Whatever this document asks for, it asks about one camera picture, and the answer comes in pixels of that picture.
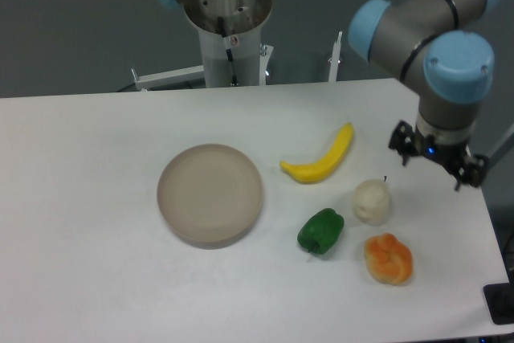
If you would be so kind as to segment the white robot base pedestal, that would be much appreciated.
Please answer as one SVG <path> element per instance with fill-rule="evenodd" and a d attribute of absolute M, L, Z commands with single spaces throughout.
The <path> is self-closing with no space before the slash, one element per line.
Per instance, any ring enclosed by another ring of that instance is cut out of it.
<path fill-rule="evenodd" d="M 193 0 L 184 9 L 198 32 L 206 86 L 259 85 L 261 32 L 272 0 Z"/>

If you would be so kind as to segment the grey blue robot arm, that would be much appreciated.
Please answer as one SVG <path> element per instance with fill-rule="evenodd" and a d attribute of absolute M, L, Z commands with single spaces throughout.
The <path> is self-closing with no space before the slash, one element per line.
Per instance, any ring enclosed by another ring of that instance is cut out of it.
<path fill-rule="evenodd" d="M 200 39 L 209 87 L 264 84 L 260 30 L 272 0 L 158 0 L 183 6 Z M 499 0 L 407 0 L 394 6 L 369 0 L 353 16 L 349 46 L 419 98 L 415 125 L 401 122 L 389 147 L 404 161 L 424 157 L 441 165 L 458 186 L 478 187 L 492 158 L 472 155 L 467 144 L 495 67 L 490 44 L 466 24 Z"/>

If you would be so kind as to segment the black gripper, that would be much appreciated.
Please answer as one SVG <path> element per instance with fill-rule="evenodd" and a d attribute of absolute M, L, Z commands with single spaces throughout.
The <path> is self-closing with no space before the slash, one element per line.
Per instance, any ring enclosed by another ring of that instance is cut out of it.
<path fill-rule="evenodd" d="M 407 165 L 412 157 L 422 157 L 442 166 L 454 177 L 454 190 L 459 191 L 462 186 L 480 188 L 488 172 L 489 158 L 467 151 L 470 136 L 470 128 L 448 130 L 417 125 L 414 131 L 401 120 L 388 147 L 402 158 L 402 165 Z"/>

